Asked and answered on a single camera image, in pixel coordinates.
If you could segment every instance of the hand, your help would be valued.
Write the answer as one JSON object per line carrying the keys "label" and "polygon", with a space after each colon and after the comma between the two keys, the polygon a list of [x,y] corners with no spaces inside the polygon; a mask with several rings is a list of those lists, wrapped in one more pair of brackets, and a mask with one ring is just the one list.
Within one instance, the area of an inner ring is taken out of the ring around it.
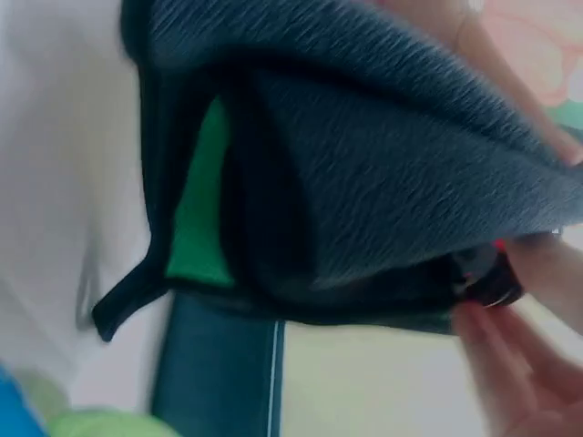
{"label": "hand", "polygon": [[492,437],[583,435],[583,368],[555,352],[510,308],[465,303],[454,329]]}

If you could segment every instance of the fingernail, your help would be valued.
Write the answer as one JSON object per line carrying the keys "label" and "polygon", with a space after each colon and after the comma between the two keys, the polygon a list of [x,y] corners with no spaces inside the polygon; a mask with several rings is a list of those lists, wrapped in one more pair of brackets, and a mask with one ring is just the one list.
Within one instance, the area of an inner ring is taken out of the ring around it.
{"label": "fingernail", "polygon": [[564,159],[571,166],[583,162],[583,145],[565,131],[559,133]]}
{"label": "fingernail", "polygon": [[488,335],[485,310],[478,303],[466,302],[454,309],[454,330],[470,342],[483,341]]}

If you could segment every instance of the folded cloth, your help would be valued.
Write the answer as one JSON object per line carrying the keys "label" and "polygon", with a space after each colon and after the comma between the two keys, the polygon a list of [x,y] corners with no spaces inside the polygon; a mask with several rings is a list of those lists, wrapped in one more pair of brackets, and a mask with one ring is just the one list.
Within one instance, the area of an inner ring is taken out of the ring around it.
{"label": "folded cloth", "polygon": [[460,293],[451,254],[583,219],[583,171],[374,6],[125,0],[122,35],[152,240],[94,308],[104,340],[170,289],[254,317],[448,332],[461,299],[520,295],[507,263]]}

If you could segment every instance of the light green fabric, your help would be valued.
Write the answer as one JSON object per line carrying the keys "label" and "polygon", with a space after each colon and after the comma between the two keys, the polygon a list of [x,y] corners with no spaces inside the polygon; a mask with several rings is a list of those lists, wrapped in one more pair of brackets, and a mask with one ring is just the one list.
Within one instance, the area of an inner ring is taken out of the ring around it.
{"label": "light green fabric", "polygon": [[124,412],[71,412],[47,426],[49,437],[179,437],[149,416]]}
{"label": "light green fabric", "polygon": [[583,129],[583,103],[567,100],[560,107],[548,108],[547,112],[557,123]]}
{"label": "light green fabric", "polygon": [[17,369],[13,372],[25,397],[44,422],[69,408],[65,391],[39,371]]}
{"label": "light green fabric", "polygon": [[176,211],[167,275],[230,286],[233,279],[220,247],[220,189],[229,147],[226,111],[217,99],[205,116]]}

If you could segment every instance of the blue object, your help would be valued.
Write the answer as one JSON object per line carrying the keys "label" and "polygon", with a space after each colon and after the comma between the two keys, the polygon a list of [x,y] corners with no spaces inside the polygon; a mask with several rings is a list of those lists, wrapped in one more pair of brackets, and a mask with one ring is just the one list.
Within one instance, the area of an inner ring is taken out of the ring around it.
{"label": "blue object", "polygon": [[178,294],[151,412],[183,437],[279,437],[284,324]]}
{"label": "blue object", "polygon": [[0,367],[0,434],[6,437],[44,437],[14,380]]}

